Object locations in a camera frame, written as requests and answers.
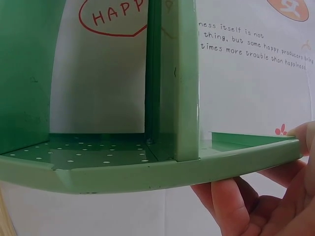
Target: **perforated shelf base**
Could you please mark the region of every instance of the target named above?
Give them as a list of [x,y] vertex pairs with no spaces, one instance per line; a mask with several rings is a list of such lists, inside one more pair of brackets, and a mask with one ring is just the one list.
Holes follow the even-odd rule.
[[172,145],[146,145],[143,134],[51,135],[0,156],[0,180],[53,192],[134,192],[234,177],[301,157],[292,137],[213,133],[199,157],[177,162]]
[[157,158],[141,135],[51,135],[51,141],[10,152],[4,156],[47,163],[54,170],[72,170],[144,162]]

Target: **white backdrop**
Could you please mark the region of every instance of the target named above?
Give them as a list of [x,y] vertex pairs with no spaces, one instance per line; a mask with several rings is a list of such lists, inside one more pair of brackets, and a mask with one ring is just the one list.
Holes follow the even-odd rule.
[[[170,1],[163,0],[168,7]],[[129,5],[122,8],[124,2]],[[52,84],[53,132],[143,131],[147,1],[141,2],[88,0],[82,7],[84,0],[67,0]],[[315,3],[287,0],[286,7],[279,2],[243,0],[240,5],[239,1],[197,0],[204,136],[209,131],[283,134],[314,117],[315,66],[304,56],[315,59]],[[281,7],[290,9],[295,2],[298,15],[281,12]],[[250,46],[248,41],[257,44]],[[222,47],[222,52],[215,47]],[[259,58],[247,56],[246,51]],[[282,61],[273,61],[274,57]],[[285,60],[299,66],[286,65]],[[245,179],[261,194],[281,197],[284,193],[258,174]],[[221,235],[189,187],[93,196],[7,183],[2,187],[19,236]]]

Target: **green metal corner shelf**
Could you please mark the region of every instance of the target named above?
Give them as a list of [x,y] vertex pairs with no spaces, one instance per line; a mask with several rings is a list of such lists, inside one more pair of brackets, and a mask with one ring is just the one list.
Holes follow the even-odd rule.
[[[200,140],[194,0],[174,0],[171,11],[149,1],[145,133],[50,134],[64,3],[6,1],[1,9],[0,180],[71,194],[134,192],[235,177],[301,157],[294,137],[212,133]],[[13,14],[19,21],[8,20]]]

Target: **red flower drawing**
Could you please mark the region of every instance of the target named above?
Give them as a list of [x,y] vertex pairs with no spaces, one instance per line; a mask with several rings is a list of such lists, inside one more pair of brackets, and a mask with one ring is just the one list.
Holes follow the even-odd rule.
[[285,131],[285,124],[282,124],[281,129],[276,129],[275,130],[277,135],[286,135],[287,132]]

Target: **hand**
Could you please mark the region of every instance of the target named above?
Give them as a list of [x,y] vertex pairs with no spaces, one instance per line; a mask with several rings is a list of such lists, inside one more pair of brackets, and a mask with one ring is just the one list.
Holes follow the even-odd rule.
[[308,164],[299,160],[259,172],[287,188],[283,199],[259,196],[240,177],[192,186],[223,236],[315,236],[315,122],[288,135],[300,140]]

